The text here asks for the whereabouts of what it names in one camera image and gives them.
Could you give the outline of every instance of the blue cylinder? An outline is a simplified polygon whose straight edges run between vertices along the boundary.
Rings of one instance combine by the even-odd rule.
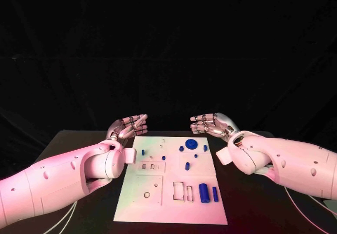
[[[198,148],[198,141],[194,139],[189,139],[185,143],[188,149],[195,150]]]
[[[202,203],[209,203],[209,190],[206,184],[199,184],[199,193],[201,193],[201,201]]]
[[[217,187],[214,187],[214,198],[215,198],[215,202],[219,202],[218,193],[217,193]]]

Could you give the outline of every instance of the table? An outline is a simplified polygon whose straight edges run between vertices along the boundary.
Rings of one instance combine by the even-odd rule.
[[[145,136],[208,137],[219,188],[225,204],[230,225],[199,225],[172,223],[114,222],[114,212],[126,176],[126,168],[120,178],[90,196],[78,201],[77,209],[64,234],[123,234],[123,233],[322,233],[297,211],[284,187],[261,175],[244,174],[234,163],[224,166],[217,151],[227,143],[208,135],[194,135],[191,131],[150,131]],[[97,144],[106,138],[106,131],[61,131],[51,141],[38,160]],[[126,148],[133,147],[134,139]],[[294,200],[317,225],[329,232],[337,233],[337,220],[314,203],[307,195],[290,191]],[[0,230],[0,234],[44,234],[58,223],[71,206],[54,213],[25,219]],[[49,232],[58,234],[67,219]]]

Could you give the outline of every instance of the black backdrop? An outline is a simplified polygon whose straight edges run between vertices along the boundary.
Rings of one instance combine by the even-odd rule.
[[[3,1],[0,177],[58,131],[149,114],[189,130],[222,112],[244,130],[337,151],[337,3]]]

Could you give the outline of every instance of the white cable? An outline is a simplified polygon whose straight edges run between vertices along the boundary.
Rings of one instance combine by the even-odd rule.
[[[65,230],[65,227],[67,227],[67,225],[68,225],[68,223],[70,223],[70,221],[71,221],[71,218],[73,218],[73,214],[71,214],[71,217],[68,218],[68,221],[67,221],[67,223],[65,223],[65,226],[64,226],[64,228],[62,228],[60,234],[61,234],[61,233],[64,232],[64,230]]]
[[[332,211],[313,197],[312,197],[312,199],[322,205],[322,207],[325,208],[325,209],[327,209],[335,215],[337,215],[337,213],[335,212],[335,211]]]
[[[284,188],[284,189],[286,189],[286,191],[287,191],[287,194],[289,194],[289,196],[290,196],[290,199],[291,199],[291,201],[293,201],[293,204],[294,204],[297,210],[300,211],[302,215],[303,215],[304,218],[307,219],[307,221],[309,221],[326,234],[329,234],[329,233],[313,223],[313,221],[307,218],[307,216],[306,216],[304,213],[302,212],[300,208],[297,207],[297,204],[296,204],[296,202],[294,202],[294,200],[293,200],[293,198],[291,198],[291,195],[290,195],[290,193],[289,193],[289,189],[287,189],[287,188]]]
[[[77,206],[77,203],[78,203],[78,202],[75,201],[75,203],[73,204],[73,207],[71,207],[70,211],[67,212],[64,218],[62,218],[61,221],[57,223],[57,225],[52,226],[52,227],[48,229],[48,231],[47,231],[44,234],[48,234],[48,232],[60,225],[60,223],[62,222],[62,220],[64,220],[64,219],[67,218],[67,216],[70,215],[70,213],[71,213],[71,211],[73,211],[73,208]]]

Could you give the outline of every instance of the white board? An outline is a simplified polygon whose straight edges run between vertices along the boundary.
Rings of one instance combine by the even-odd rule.
[[[198,141],[195,150],[186,148],[188,139]],[[133,148],[137,162],[127,168],[114,221],[227,225],[208,138],[137,136]],[[209,203],[201,202],[202,183],[208,184]],[[212,187],[218,189],[219,202],[215,202]]]

